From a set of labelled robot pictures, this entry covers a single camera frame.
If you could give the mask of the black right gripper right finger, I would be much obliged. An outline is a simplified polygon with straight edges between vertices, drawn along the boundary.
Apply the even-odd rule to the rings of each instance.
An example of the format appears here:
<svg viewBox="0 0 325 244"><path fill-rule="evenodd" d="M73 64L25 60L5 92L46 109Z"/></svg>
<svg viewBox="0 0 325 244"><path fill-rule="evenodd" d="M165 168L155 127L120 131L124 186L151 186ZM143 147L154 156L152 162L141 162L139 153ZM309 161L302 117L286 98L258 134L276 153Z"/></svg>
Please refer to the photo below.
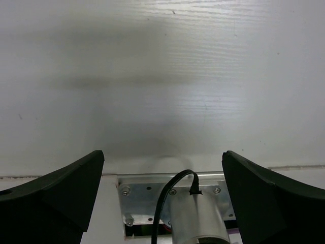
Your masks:
<svg viewBox="0 0 325 244"><path fill-rule="evenodd" d="M324 190L227 151L222 168L243 243L324 243Z"/></svg>

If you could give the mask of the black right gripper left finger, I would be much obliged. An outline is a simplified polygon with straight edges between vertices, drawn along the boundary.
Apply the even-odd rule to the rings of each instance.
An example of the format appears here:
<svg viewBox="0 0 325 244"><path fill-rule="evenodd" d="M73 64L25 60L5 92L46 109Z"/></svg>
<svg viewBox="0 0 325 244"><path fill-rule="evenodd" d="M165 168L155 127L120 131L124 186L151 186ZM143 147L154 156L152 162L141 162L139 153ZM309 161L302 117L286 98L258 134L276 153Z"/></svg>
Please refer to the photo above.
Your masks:
<svg viewBox="0 0 325 244"><path fill-rule="evenodd" d="M1 191L1 243L80 243L98 193L95 150L52 173Z"/></svg>

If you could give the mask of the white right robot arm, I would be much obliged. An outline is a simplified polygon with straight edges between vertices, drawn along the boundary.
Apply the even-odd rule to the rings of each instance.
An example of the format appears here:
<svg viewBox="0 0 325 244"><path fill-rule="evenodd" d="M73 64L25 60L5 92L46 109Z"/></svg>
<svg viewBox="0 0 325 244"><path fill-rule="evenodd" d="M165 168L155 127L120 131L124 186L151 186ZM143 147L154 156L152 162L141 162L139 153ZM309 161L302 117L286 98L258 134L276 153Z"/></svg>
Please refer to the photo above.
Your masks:
<svg viewBox="0 0 325 244"><path fill-rule="evenodd" d="M104 154L76 162L1 191L1 243L80 243L98 193ZM244 243L312 243L324 234L324 190L271 171L227 151L222 156L230 197ZM151 242L169 224L173 243L229 243L225 210L199 176L183 170L154 188Z"/></svg>

